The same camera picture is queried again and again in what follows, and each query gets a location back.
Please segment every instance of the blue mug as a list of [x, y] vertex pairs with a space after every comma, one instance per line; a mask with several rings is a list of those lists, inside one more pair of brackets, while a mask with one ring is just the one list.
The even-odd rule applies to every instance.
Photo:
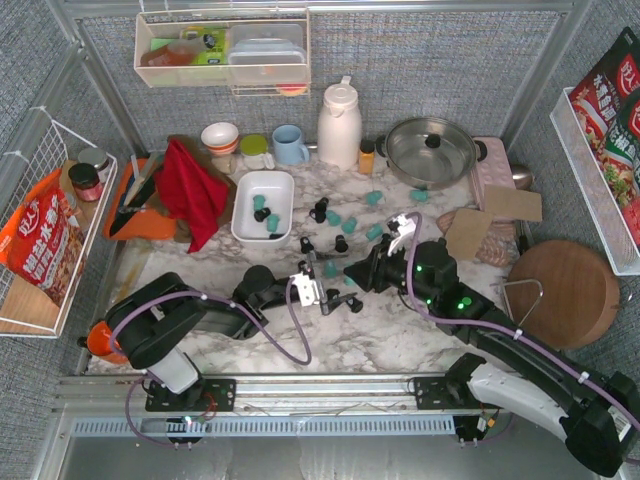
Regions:
[[298, 165], [309, 161], [309, 149], [304, 145], [302, 130], [295, 125], [281, 125], [273, 132], [276, 162]]

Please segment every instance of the stainless steel pan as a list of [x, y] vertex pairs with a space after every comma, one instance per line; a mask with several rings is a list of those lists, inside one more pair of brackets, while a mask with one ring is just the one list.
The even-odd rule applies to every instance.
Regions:
[[455, 184], [487, 155], [484, 143], [474, 141], [455, 123], [436, 117], [405, 120], [376, 143], [401, 182], [427, 190]]

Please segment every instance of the white bowl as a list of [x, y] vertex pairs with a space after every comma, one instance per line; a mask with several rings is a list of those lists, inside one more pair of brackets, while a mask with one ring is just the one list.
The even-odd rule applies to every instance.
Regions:
[[209, 125], [200, 134], [200, 140], [207, 147], [230, 147], [238, 139], [238, 127], [233, 123], [218, 122]]
[[[247, 248], [276, 249], [289, 242], [293, 224], [293, 192], [295, 182], [286, 172], [257, 171], [245, 174], [238, 182], [236, 203], [231, 219], [231, 233]], [[267, 221], [253, 218], [253, 197], [264, 195], [265, 207], [280, 216], [275, 233], [283, 236], [269, 240]]]

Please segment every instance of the snack bag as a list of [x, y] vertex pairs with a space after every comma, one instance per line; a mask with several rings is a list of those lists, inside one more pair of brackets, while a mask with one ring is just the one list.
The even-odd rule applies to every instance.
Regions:
[[0, 263], [62, 305], [84, 235], [69, 223], [61, 170], [41, 180], [0, 232]]
[[627, 207], [640, 194], [640, 89], [627, 98], [596, 158], [616, 202]]
[[640, 42], [629, 27], [569, 94], [578, 121], [595, 151], [625, 99], [640, 86]]

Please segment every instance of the cable tie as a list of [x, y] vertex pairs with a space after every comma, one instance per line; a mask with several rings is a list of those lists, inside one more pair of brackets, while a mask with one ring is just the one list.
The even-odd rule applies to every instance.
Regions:
[[588, 378], [589, 378], [589, 372], [582, 372], [580, 374], [580, 378], [578, 379], [578, 383], [582, 385], [584, 381], [587, 380]]
[[15, 150], [13, 152], [4, 152], [2, 155], [3, 156], [5, 156], [5, 155], [14, 155], [14, 156], [24, 160], [27, 165], [29, 165], [31, 163], [27, 157], [22, 155], [22, 152], [20, 150]]

